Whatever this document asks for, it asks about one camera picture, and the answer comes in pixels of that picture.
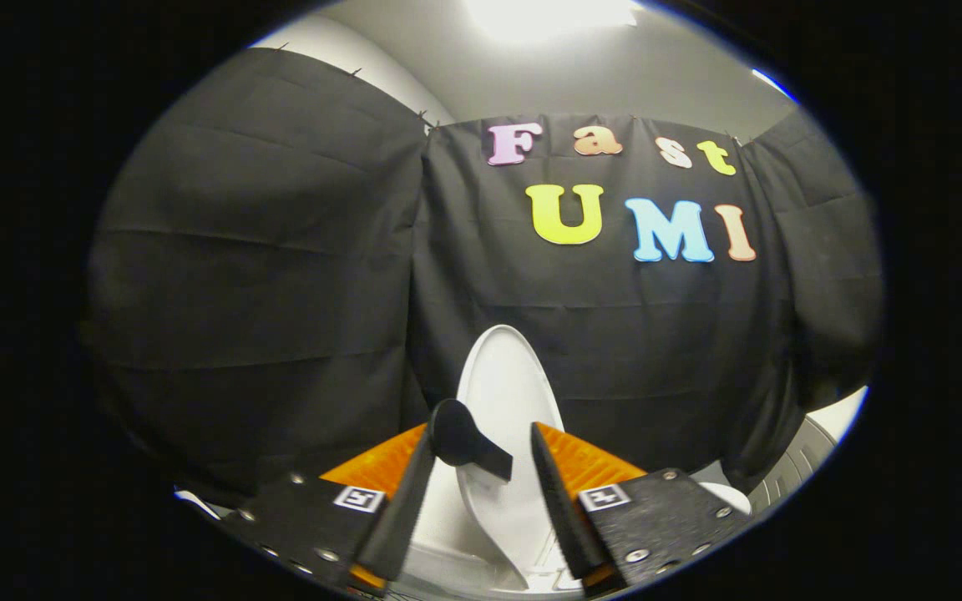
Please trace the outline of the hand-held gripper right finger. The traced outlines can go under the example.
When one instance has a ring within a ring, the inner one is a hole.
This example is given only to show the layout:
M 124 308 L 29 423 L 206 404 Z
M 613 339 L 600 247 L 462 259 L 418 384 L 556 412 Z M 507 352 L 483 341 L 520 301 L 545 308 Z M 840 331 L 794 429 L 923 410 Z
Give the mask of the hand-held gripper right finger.
M 749 511 L 680 469 L 646 472 L 541 422 L 530 446 L 551 527 L 585 597 L 661 581 L 752 524 Z

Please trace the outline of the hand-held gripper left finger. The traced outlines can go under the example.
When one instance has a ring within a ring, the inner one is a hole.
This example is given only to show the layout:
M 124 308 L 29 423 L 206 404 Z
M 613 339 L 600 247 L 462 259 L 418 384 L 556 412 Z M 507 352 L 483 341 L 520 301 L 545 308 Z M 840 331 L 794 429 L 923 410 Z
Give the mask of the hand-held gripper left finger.
M 419 425 L 320 476 L 288 472 L 218 526 L 302 577 L 382 596 L 403 571 L 435 459 Z

